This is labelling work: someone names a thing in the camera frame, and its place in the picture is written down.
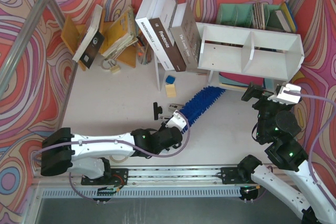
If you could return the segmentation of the blue microfiber duster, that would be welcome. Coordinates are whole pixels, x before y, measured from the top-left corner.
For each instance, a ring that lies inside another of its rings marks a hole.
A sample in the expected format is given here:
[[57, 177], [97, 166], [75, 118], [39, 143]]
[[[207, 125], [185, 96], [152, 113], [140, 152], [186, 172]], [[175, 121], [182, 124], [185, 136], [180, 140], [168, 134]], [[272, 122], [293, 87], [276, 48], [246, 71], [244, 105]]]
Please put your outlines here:
[[213, 86], [204, 87], [180, 109], [190, 127], [204, 114], [225, 92], [225, 89]]

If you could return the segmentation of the white black stapler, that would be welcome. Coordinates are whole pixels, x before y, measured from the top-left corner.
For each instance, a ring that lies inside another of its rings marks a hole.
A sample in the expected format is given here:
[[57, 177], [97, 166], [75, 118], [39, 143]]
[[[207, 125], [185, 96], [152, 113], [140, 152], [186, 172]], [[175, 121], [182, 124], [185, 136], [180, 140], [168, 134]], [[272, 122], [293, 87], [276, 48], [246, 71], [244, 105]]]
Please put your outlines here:
[[168, 106], [168, 110], [173, 113], [176, 110], [181, 110], [183, 107], [184, 107], [184, 105], [171, 103]]

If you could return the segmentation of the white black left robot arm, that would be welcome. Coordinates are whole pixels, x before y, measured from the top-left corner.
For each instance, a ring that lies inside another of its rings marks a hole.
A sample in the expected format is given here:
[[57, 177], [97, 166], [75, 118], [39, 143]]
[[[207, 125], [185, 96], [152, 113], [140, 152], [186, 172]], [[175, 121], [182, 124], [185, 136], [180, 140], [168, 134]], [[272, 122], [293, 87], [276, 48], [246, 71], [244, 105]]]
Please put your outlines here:
[[50, 177], [69, 172], [101, 179], [108, 176], [110, 163], [106, 156], [150, 158], [179, 148], [182, 140], [175, 126], [158, 131], [136, 129], [115, 136], [84, 136], [63, 127], [43, 141], [40, 173]]

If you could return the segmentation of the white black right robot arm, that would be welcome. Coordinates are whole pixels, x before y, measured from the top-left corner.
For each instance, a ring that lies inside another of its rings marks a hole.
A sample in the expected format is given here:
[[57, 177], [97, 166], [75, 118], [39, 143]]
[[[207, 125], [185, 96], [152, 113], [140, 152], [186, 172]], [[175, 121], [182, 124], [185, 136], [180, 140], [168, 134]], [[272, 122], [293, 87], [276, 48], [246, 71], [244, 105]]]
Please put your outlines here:
[[286, 83], [274, 92], [250, 83], [241, 100], [256, 98], [253, 109], [258, 120], [253, 139], [269, 146], [265, 153], [273, 165], [285, 172], [297, 186], [289, 186], [275, 176], [259, 159], [246, 156], [237, 166], [244, 182], [254, 182], [286, 204], [302, 223], [335, 223], [335, 197], [312, 166], [312, 153], [307, 153], [296, 140], [301, 128], [291, 108], [302, 98], [335, 102], [316, 95], [302, 94], [301, 87]]

